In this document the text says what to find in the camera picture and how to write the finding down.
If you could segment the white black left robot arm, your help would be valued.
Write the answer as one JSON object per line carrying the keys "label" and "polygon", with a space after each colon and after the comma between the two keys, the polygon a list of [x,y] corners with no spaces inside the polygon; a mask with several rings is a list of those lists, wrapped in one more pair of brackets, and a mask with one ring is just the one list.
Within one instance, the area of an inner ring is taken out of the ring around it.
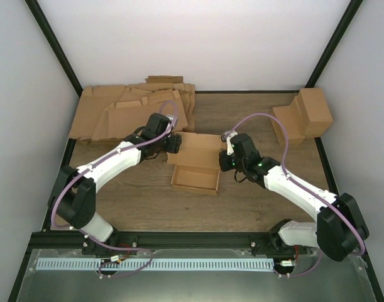
{"label": "white black left robot arm", "polygon": [[176,154],[182,143],[172,134],[177,124],[174,115],[153,113],[145,126],[137,128],[108,153],[88,164],[62,167],[55,181],[48,207],[51,226],[58,228],[56,217],[67,227],[80,231],[94,241],[105,254],[119,246],[118,231],[96,211],[96,195],[110,180],[160,152]]}

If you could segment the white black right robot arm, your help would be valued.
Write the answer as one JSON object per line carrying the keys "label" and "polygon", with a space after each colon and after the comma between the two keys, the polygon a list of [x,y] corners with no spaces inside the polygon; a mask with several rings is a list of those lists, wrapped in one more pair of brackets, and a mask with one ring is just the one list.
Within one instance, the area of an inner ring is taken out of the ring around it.
{"label": "white black right robot arm", "polygon": [[328,258],[341,262],[355,250],[366,250],[369,237],[363,215],[354,197],[319,189],[284,168],[271,157],[262,157],[251,137],[227,132],[221,140],[226,148],[219,153],[223,172],[234,170],[243,179],[277,193],[304,210],[311,222],[282,220],[270,231],[270,246],[285,253],[291,246],[320,249]]}

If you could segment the brown cardboard box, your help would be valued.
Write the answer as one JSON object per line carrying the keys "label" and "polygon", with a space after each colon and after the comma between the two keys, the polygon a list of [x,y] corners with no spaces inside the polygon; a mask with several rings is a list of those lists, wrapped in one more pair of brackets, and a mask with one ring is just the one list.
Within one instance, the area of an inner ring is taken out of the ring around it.
{"label": "brown cardboard box", "polygon": [[167,154],[174,165],[171,185],[174,190],[216,196],[219,190],[219,153],[225,149],[219,135],[179,132],[178,153]]}

